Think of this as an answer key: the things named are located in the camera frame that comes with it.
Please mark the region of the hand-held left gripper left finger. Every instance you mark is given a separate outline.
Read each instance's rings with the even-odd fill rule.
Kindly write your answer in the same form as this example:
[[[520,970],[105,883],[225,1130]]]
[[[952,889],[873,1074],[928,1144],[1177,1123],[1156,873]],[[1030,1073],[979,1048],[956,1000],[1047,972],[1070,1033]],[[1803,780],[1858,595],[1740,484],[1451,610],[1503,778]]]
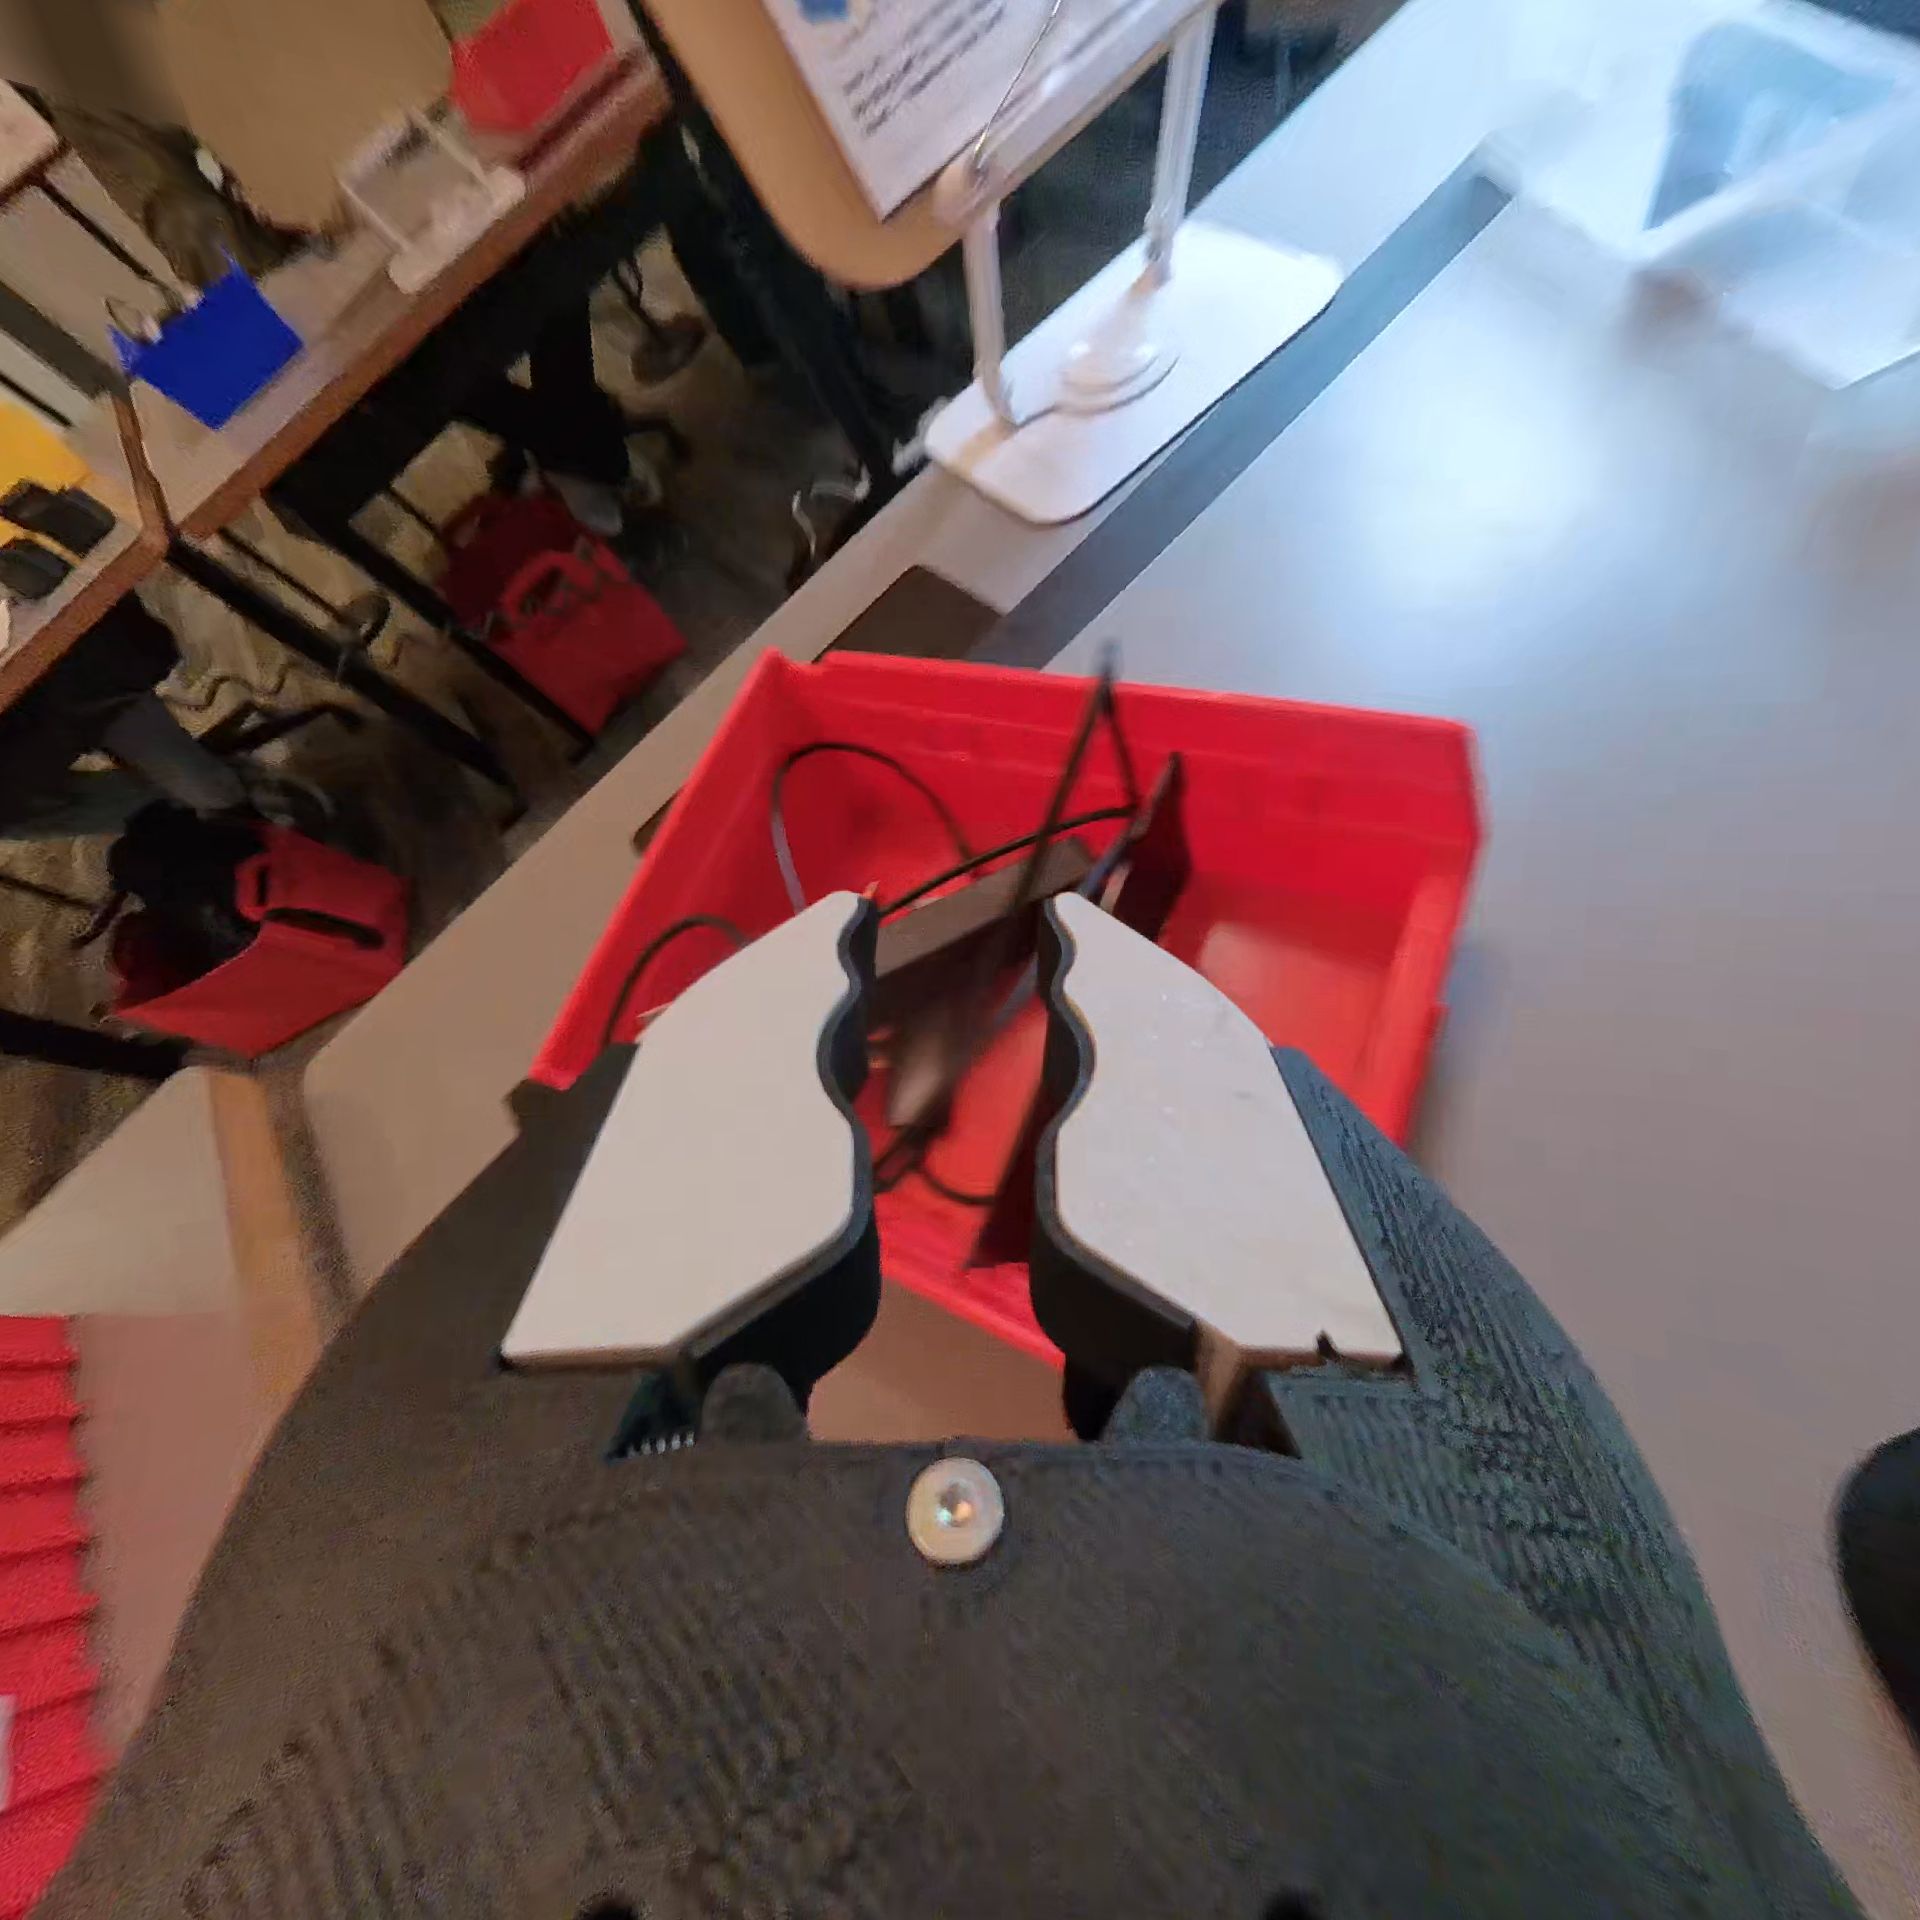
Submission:
[[[878,908],[826,897],[649,1021],[498,1355],[514,1371],[739,1363],[815,1387],[880,1307],[868,1069]]]

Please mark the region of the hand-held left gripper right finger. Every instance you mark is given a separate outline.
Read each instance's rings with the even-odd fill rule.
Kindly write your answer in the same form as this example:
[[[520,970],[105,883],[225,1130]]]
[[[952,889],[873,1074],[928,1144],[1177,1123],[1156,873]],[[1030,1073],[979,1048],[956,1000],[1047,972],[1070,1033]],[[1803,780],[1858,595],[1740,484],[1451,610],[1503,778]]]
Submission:
[[[1151,1369],[1192,1379],[1215,1424],[1265,1373],[1402,1369],[1403,1331],[1263,1029],[1081,897],[1046,906],[1038,982],[1032,1307],[1074,1426]]]

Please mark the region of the red plastic bin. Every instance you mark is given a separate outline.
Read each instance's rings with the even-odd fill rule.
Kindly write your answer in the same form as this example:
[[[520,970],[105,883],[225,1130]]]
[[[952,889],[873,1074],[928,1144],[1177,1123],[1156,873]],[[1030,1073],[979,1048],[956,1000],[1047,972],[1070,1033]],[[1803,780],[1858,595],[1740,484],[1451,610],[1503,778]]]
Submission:
[[[1026,668],[831,653],[762,656],[668,809],[562,1001],[529,1077],[570,1088],[642,1017],[729,958],[722,921],[759,937],[806,901],[872,894],[896,913],[959,886],[948,868],[1018,864],[1088,710],[1088,678]],[[1473,732],[1390,710],[1118,686],[1136,788],[1185,765],[1190,873],[1160,941],[1222,988],[1395,1141],[1425,1085],[1482,848]],[[979,1265],[984,1195],[1007,1171],[1040,1081],[1030,1001],[986,1048],[928,1153],[878,1200],[882,1276],[1058,1369],[1024,1256]]]
[[[111,1770],[96,1725],[86,1410],[68,1322],[3,1320],[3,1915],[28,1915]]]
[[[475,132],[534,136],[601,89],[619,65],[600,3],[506,3],[452,34],[449,100]]]

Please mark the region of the clear plastic bin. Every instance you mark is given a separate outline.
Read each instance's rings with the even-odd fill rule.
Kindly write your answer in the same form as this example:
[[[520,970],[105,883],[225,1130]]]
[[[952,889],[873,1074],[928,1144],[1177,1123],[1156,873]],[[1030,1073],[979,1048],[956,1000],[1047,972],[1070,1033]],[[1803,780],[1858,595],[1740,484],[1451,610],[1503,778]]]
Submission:
[[[1817,387],[1916,376],[1916,4],[1503,4],[1491,179]]]

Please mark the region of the black bin divider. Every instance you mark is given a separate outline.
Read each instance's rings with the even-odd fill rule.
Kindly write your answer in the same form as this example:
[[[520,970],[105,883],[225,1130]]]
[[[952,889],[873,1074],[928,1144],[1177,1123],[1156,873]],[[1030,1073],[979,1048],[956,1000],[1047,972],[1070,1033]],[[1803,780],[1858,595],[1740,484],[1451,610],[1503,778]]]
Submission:
[[[1147,788],[1135,821],[1076,889],[1079,897],[1153,944],[1162,939],[1171,910],[1193,870],[1185,827],[1187,787],[1187,755],[1174,753]],[[1040,1138],[1057,1112],[1058,1098],[1050,1090],[1050,1067],[1042,1067],[1015,1153],[1000,1181],[987,1221],[968,1252],[964,1268],[1023,1265],[1026,1259],[1035,1213],[1035,1160]]]

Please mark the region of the red and black bag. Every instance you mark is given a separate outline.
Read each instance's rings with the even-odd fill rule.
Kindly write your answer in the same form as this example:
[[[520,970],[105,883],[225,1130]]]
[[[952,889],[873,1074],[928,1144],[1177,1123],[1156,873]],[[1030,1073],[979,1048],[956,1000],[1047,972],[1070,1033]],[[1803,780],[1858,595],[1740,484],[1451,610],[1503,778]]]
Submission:
[[[250,1060],[378,996],[415,929],[403,875],[250,814],[145,806],[108,873],[113,1016]]]

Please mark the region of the wooden side table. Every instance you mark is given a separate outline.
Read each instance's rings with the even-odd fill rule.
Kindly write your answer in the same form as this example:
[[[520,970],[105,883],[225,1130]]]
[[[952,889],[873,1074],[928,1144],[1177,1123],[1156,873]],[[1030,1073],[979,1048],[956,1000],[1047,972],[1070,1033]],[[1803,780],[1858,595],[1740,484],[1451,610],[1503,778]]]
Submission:
[[[236,1313],[259,1373],[304,1376],[323,1283],[270,1085],[190,1067],[6,1233],[6,1316]]]

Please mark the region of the black mesh pad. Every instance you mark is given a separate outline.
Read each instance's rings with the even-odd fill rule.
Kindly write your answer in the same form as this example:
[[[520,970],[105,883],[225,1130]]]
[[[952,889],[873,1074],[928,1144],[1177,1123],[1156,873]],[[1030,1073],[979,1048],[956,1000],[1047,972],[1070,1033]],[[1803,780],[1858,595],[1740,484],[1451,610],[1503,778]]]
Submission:
[[[1918,1428],[1866,1456],[1834,1523],[1841,1590],[1906,1736],[1918,1745]]]

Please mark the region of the wooden background table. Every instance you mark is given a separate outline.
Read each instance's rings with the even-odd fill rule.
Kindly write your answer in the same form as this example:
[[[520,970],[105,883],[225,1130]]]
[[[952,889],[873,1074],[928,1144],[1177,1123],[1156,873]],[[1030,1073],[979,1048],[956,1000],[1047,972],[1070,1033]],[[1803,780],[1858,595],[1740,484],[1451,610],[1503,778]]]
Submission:
[[[42,409],[19,396],[6,396],[50,426]],[[3,710],[19,707],[113,606],[158,571],[175,533],[129,396],[113,393],[80,428],[60,436],[87,465],[90,497],[113,515],[113,529],[92,552],[68,561],[68,571],[52,593],[6,614]]]
[[[523,179],[520,204],[417,292],[403,292],[375,270],[226,426],[201,428],[148,387],[113,396],[113,432],[161,515],[168,565],[282,651],[344,681],[427,747],[498,787],[513,787],[513,778],[479,737],[387,678],[370,656],[233,571],[209,540],[256,504],[274,500],[286,473],[367,396],[436,341],[556,222],[623,179],[671,113],[652,58],[619,60],[551,131],[510,150],[510,164]]]

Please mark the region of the blue plastic bin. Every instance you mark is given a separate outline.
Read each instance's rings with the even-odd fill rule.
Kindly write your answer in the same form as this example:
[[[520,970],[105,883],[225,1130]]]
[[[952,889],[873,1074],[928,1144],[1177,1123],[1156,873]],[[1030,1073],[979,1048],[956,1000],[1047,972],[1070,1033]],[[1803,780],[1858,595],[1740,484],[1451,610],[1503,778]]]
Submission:
[[[111,344],[127,382],[142,382],[207,429],[222,429],[304,349],[299,331],[239,266],[168,317],[108,304]]]

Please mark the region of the yellow plastic bin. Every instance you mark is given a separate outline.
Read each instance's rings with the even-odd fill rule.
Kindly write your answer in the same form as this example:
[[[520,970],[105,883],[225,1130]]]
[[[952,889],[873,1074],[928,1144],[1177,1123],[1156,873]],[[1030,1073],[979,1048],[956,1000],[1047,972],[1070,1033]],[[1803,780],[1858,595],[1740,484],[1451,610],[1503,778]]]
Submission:
[[[90,491],[92,473],[71,445],[35,411],[3,397],[3,500],[20,490],[33,497]]]

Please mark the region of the instruction sheet on stand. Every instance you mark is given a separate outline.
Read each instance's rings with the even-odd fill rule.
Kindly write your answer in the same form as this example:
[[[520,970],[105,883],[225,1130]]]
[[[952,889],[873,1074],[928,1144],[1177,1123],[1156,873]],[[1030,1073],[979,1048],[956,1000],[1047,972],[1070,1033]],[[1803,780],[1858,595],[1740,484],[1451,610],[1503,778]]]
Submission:
[[[782,238],[850,291],[960,250],[974,380],[928,457],[1032,525],[1079,521],[1315,324],[1345,273],[1190,211],[1216,4],[647,4]],[[1009,345],[1001,211],[1164,68],[1138,240]]]

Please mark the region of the cardboard and black panel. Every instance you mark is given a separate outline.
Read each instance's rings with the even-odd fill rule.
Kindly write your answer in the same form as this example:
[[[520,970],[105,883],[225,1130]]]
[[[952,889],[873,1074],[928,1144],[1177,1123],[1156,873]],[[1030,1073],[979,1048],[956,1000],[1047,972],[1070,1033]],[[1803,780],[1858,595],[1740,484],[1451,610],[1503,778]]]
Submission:
[[[427,3],[161,3],[154,29],[182,125],[282,228],[336,227],[344,172],[450,85]]]

